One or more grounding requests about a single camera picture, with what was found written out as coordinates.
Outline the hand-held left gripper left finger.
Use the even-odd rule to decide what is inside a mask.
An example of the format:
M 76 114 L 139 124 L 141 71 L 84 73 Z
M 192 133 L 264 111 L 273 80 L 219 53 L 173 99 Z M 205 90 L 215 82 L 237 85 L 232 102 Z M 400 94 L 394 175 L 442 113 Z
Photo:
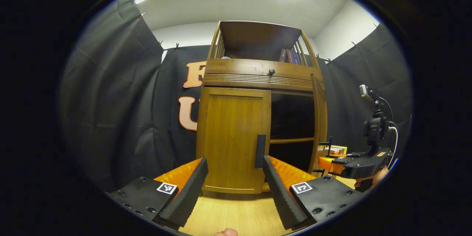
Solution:
M 159 177 L 138 177 L 108 195 L 146 221 L 180 229 L 194 210 L 207 174 L 207 159 L 202 157 Z

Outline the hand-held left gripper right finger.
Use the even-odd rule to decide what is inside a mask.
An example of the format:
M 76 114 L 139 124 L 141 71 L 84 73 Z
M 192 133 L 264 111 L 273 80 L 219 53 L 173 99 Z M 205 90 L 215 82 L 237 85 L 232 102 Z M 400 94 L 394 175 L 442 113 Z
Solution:
M 263 157 L 263 172 L 285 229 L 324 222 L 364 197 L 331 176 L 314 177 L 268 155 Z

